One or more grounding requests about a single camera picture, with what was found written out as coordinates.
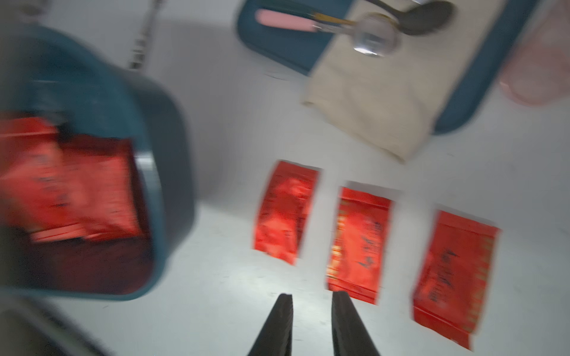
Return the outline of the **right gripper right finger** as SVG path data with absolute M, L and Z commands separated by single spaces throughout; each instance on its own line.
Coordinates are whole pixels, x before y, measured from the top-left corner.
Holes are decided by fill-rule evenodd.
M 380 356 L 347 292 L 332 294 L 332 342 L 335 356 Z

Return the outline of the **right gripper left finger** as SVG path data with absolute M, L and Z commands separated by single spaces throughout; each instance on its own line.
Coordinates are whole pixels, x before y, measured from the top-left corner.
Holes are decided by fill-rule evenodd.
M 248 356 L 291 356 L 292 323 L 292 295 L 280 294 Z

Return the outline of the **red foil tea bag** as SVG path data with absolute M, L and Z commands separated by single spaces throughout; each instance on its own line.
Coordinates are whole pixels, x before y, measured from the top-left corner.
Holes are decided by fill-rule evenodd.
M 10 226 L 34 243 L 84 237 L 74 215 L 56 126 L 41 117 L 1 121 L 1 198 Z
M 329 290 L 376 303 L 392 205 L 386 197 L 347 187 L 341 190 L 326 273 Z
M 276 164 L 255 223 L 255 250 L 295 265 L 319 176 L 316 169 Z
M 90 241 L 139 237 L 129 139 L 77 135 L 61 144 L 73 215 Z
M 439 211 L 413 293 L 413 319 L 461 347 L 482 315 L 500 229 Z

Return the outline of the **teal plastic storage box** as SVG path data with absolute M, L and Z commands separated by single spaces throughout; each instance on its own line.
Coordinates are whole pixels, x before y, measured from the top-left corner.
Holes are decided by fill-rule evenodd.
M 194 222 L 186 121 L 135 71 L 38 25 L 1 33 L 1 293 L 133 300 Z

